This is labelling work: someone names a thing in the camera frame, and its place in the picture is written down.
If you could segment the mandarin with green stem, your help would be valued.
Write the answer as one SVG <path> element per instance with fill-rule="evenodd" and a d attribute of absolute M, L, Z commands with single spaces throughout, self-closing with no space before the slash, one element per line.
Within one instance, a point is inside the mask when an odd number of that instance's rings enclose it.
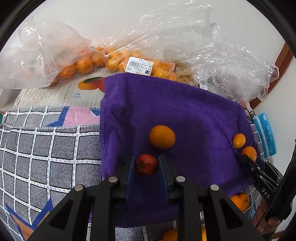
<path fill-rule="evenodd" d="M 231 196 L 230 199 L 242 212 L 248 208 L 250 203 L 249 196 L 243 192 Z"/>

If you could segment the small red fruit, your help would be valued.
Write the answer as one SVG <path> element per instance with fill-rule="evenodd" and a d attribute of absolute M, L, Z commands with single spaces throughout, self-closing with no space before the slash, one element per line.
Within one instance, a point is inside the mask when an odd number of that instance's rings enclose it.
<path fill-rule="evenodd" d="M 158 166 L 158 160 L 149 154 L 140 155 L 135 161 L 136 172 L 143 176 L 155 174 Z"/>

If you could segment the purple towel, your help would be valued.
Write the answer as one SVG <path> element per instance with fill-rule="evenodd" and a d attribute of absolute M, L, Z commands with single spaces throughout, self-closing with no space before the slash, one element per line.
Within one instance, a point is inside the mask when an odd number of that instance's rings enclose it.
<path fill-rule="evenodd" d="M 232 196 L 252 184 L 237 161 L 233 137 L 242 133 L 256 146 L 243 108 L 209 91 L 183 83 L 121 73 L 104 79 L 100 104 L 101 169 L 113 175 L 126 156 L 159 152 L 149 142 L 157 125 L 173 130 L 174 145 L 165 150 L 167 163 L 196 185 L 217 184 Z"/>

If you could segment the bag of small oranges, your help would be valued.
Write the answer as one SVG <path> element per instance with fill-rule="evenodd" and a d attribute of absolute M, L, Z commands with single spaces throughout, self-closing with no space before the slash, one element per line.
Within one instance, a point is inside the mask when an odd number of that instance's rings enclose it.
<path fill-rule="evenodd" d="M 109 72 L 132 73 L 190 84 L 194 81 L 191 66 L 178 57 L 171 57 L 165 48 L 136 38 L 129 43 L 108 39 L 96 46 Z"/>

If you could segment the patterned grey bedspread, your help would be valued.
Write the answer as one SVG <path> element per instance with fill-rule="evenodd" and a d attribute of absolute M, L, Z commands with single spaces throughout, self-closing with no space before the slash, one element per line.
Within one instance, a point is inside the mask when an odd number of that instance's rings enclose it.
<path fill-rule="evenodd" d="M 24 240 L 23 228 L 34 230 L 74 185 L 99 184 L 101 164 L 99 109 L 7 111 L 1 124 L 1 222 L 12 239 Z M 252 184 L 240 192 L 249 196 L 244 213 L 252 217 L 261 196 Z"/>

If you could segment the small orange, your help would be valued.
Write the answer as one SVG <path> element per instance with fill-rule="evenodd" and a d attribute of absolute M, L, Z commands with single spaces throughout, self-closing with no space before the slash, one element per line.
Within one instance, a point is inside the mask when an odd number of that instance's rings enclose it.
<path fill-rule="evenodd" d="M 242 133 L 238 133 L 234 136 L 232 140 L 233 148 L 240 149 L 242 148 L 246 143 L 246 137 Z"/>

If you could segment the mango printed box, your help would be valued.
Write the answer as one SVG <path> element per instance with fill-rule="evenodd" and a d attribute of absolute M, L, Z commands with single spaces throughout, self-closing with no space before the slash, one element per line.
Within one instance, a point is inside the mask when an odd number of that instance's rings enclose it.
<path fill-rule="evenodd" d="M 83 106 L 99 108 L 104 97 L 105 77 L 116 74 L 106 68 L 63 80 L 45 88 L 23 89 L 15 100 L 14 108 L 25 106 Z"/>

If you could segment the brown wooden door frame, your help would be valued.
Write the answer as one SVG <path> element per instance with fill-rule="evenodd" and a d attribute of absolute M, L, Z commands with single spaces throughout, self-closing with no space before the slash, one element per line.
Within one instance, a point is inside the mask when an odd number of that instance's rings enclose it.
<path fill-rule="evenodd" d="M 273 74 L 269 80 L 269 87 L 265 91 L 264 97 L 274 89 L 274 87 L 279 83 L 284 73 L 287 71 L 288 66 L 290 65 L 293 58 L 293 52 L 291 51 L 288 44 L 285 42 L 283 47 L 281 48 L 278 57 L 275 60 L 274 65 L 276 66 L 276 70 L 273 71 Z"/>

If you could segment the small orange kumquat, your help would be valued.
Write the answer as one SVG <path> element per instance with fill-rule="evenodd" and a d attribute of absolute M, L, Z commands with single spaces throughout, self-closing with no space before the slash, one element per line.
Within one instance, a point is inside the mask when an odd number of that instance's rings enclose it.
<path fill-rule="evenodd" d="M 250 158 L 250 160 L 252 160 L 253 162 L 256 162 L 257 160 L 257 153 L 254 147 L 252 146 L 247 146 L 245 147 L 242 152 L 241 155 L 246 155 L 248 156 L 248 158 Z"/>

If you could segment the blue tissue pack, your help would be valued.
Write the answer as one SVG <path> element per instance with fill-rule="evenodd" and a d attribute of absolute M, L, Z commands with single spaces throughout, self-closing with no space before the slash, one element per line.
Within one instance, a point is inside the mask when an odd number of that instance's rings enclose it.
<path fill-rule="evenodd" d="M 273 130 L 266 113 L 261 113 L 252 119 L 258 131 L 264 158 L 267 159 L 277 153 L 276 141 Z"/>

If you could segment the clear crumpled plastic bags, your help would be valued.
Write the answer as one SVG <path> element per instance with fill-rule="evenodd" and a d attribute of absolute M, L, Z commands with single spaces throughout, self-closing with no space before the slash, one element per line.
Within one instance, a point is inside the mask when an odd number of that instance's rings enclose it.
<path fill-rule="evenodd" d="M 227 44 L 211 12 L 209 4 L 171 3 L 143 15 L 139 30 L 147 43 L 191 66 L 190 85 L 240 103 L 263 100 L 276 66 L 245 47 Z"/>

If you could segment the bag of mandarins left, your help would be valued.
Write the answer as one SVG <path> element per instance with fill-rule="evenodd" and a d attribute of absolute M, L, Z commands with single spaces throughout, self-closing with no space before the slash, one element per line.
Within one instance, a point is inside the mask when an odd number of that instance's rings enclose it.
<path fill-rule="evenodd" d="M 105 65 L 105 49 L 60 20 L 30 18 L 18 38 L 1 51 L 2 89 L 48 87 Z"/>

